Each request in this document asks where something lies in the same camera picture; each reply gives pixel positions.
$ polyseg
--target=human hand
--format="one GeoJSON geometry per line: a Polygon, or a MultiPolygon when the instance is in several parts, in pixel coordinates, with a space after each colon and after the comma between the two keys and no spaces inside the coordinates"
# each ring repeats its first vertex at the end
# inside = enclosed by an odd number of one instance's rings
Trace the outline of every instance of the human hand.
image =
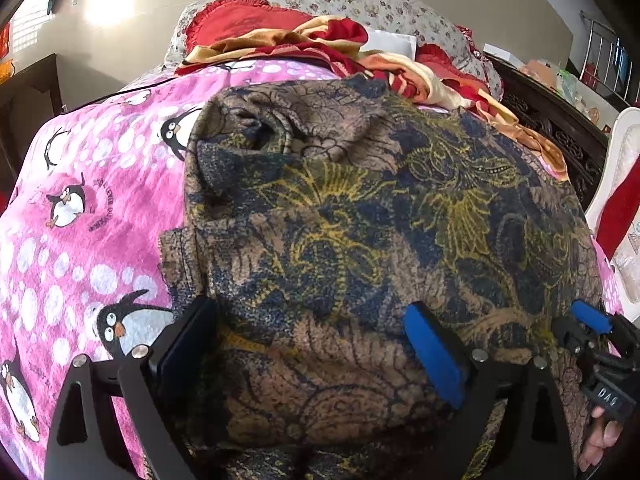
{"type": "Polygon", "coordinates": [[[599,406],[591,412],[594,419],[593,427],[578,458],[580,471],[587,471],[590,465],[597,465],[602,460],[604,450],[613,446],[622,432],[622,425],[619,422],[612,420],[605,425],[602,415],[604,415],[604,408],[599,406]]]}

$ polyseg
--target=metal railing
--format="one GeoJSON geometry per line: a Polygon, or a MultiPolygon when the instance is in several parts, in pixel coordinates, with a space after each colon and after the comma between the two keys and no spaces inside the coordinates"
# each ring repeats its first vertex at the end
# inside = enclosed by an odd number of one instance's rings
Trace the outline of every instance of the metal railing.
{"type": "Polygon", "coordinates": [[[580,80],[602,97],[606,98],[610,95],[609,93],[613,93],[628,106],[633,105],[640,96],[640,72],[634,71],[633,61],[620,42],[616,31],[608,25],[590,18],[582,11],[580,16],[590,22],[589,42],[580,71],[580,80]],[[604,69],[604,77],[602,77],[604,64],[606,64],[606,68],[604,69]]]}

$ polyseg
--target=screw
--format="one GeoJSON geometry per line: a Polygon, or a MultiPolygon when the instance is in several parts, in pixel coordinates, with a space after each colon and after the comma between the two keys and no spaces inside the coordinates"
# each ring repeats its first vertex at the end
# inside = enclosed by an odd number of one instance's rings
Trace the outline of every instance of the screw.
{"type": "Polygon", "coordinates": [[[149,347],[147,345],[138,345],[132,351],[131,355],[134,359],[142,359],[149,354],[149,347]]]}
{"type": "Polygon", "coordinates": [[[533,358],[533,365],[538,369],[538,370],[544,370],[546,368],[546,361],[543,357],[536,355],[533,358]]]}
{"type": "Polygon", "coordinates": [[[481,348],[474,348],[471,352],[471,358],[478,363],[484,363],[489,358],[489,354],[481,348]]]}
{"type": "Polygon", "coordinates": [[[74,368],[80,368],[81,366],[84,366],[86,362],[87,356],[84,354],[80,354],[73,358],[71,364],[74,366],[74,368]]]}

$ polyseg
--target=cartoon penguin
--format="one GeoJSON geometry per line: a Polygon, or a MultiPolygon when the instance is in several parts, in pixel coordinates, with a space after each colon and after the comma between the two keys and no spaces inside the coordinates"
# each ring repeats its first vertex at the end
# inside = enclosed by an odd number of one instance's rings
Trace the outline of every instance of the cartoon penguin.
{"type": "Polygon", "coordinates": [[[40,423],[33,407],[33,397],[20,369],[20,353],[15,345],[13,362],[2,363],[2,388],[4,397],[11,408],[20,436],[38,442],[40,440],[40,423]]]}
{"type": "Polygon", "coordinates": [[[60,196],[47,195],[51,202],[51,215],[47,222],[47,227],[66,227],[73,222],[78,215],[84,213],[85,196],[84,196],[84,174],[82,182],[74,186],[66,186],[60,196]]]}
{"type": "Polygon", "coordinates": [[[174,322],[174,313],[167,308],[133,303],[146,293],[143,289],[127,294],[98,313],[98,335],[112,357],[124,357],[140,344],[151,345],[174,322]]]}
{"type": "Polygon", "coordinates": [[[60,163],[60,159],[62,158],[62,149],[66,144],[61,136],[69,134],[70,131],[71,130],[63,130],[62,128],[59,128],[51,136],[49,142],[47,142],[47,145],[44,148],[44,161],[47,164],[47,171],[60,163]]]}
{"type": "Polygon", "coordinates": [[[184,161],[184,155],[181,152],[187,149],[193,125],[201,110],[202,108],[192,108],[177,117],[167,119],[160,127],[162,140],[172,149],[174,155],[182,161],[184,161]]]}

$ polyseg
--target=patterned cloth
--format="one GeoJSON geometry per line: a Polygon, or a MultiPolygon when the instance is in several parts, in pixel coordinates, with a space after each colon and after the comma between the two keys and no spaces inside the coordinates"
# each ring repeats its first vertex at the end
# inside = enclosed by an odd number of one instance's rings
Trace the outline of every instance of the patterned cloth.
{"type": "Polygon", "coordinates": [[[174,413],[198,462],[397,478],[450,414],[404,335],[416,300],[498,359],[544,355],[578,451],[587,403],[549,327],[601,296],[590,230],[569,182],[472,114],[417,110],[362,76],[228,89],[194,126],[185,198],[162,272],[178,313],[203,293],[219,307],[174,413]]]}
{"type": "Polygon", "coordinates": [[[289,7],[313,16],[339,14],[367,27],[396,34],[409,34],[418,46],[434,43],[444,49],[453,64],[464,73],[484,81],[491,94],[502,98],[502,79],[491,61],[476,57],[475,46],[465,29],[420,0],[268,0],[272,5],[289,7]]]}

